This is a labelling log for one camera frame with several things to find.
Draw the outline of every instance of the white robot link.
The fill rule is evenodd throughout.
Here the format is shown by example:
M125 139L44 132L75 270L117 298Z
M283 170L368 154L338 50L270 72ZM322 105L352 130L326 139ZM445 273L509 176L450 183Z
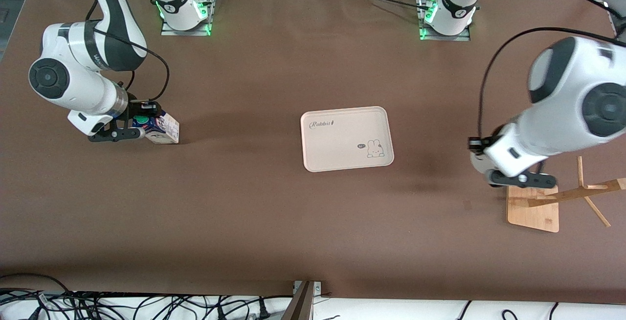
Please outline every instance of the white robot link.
M544 50L528 77L532 106L491 137L471 137L471 162L493 185L552 188L528 169L626 132L626 48L568 37Z
M97 1L103 19L53 24L45 29L41 56L30 67L29 82L41 97L69 109L69 121L91 141L142 137L140 128L128 128L129 119L158 116L159 104L137 102L100 71L137 69L146 57L146 42L127 0ZM157 1L172 6L164 15L172 28L185 30L201 21L198 0ZM117 127L118 120L125 122L123 128Z
M458 35L471 23L478 0L435 0L432 17L425 22L443 35Z

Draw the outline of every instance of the brown tablecloth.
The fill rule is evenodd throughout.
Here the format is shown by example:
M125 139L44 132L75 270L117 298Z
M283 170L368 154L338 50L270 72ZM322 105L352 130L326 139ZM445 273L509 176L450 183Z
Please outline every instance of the brown tablecloth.
M559 233L512 226L466 148L499 45L534 26L612 35L603 10L480 0L471 42L429 42L413 8L383 1L219 0L212 36L161 37L149 0L129 1L172 69L160 101L182 142L95 144L39 98L27 70L43 30L92 0L27 0L0 64L2 273L102 291L275 294L314 279L340 297L626 300L624 193L594 198L608 229L583 200L561 204ZM530 63L562 37L503 52L486 131L529 106ZM148 57L132 92L154 95L163 77ZM387 110L395 162L308 172L300 116L360 106ZM582 151L589 182L626 177L625 140ZM578 154L548 161L561 189L577 184ZM0 283L18 285L54 287Z

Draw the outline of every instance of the metal frame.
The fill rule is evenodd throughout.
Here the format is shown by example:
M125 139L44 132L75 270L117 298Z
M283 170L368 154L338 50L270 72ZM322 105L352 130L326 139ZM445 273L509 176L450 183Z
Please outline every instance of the metal frame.
M294 286L294 288L297 288L297 291L280 320L311 320L315 282L302 281L299 286Z

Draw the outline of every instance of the rabbit cartoon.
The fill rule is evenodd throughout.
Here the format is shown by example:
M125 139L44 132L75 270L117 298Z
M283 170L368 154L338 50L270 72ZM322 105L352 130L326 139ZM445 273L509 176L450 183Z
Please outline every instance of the rabbit cartoon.
M367 157L384 157L380 140L370 140L367 142Z

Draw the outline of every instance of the metal bracket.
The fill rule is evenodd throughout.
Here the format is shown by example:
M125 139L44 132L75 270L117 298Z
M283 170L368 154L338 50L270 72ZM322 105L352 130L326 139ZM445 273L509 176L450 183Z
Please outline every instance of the metal bracket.
M300 285L302 285L302 281L294 281L293 282L293 294L295 294L298 289L300 289ZM313 297L319 297L322 295L322 282L314 281L313 282Z
M282 314L281 320L311 320L313 297L322 292L322 283L313 281L296 281L293 283L295 295L287 310Z
M432 18L432 16L437 12L437 2L436 0L415 0L418 6L427 6L428 10L422 10L420 8L416 8L418 10L418 25L420 26L420 40L438 40L438 41L470 41L470 28L469 26L465 26L465 29L461 32L461 34L449 36L443 35L436 32L429 23L426 22L427 19Z
M161 12L161 19L163 20L163 25L161 26L161 35L167 36L210 36L211 29L213 27L213 14L215 13L215 1L216 0L199 0L199 3L206 3L206 6L199 7L199 11L201 13L206 13L206 19L201 21L194 28L189 30L176 30L171 28L168 23L165 22L163 18L163 13Z

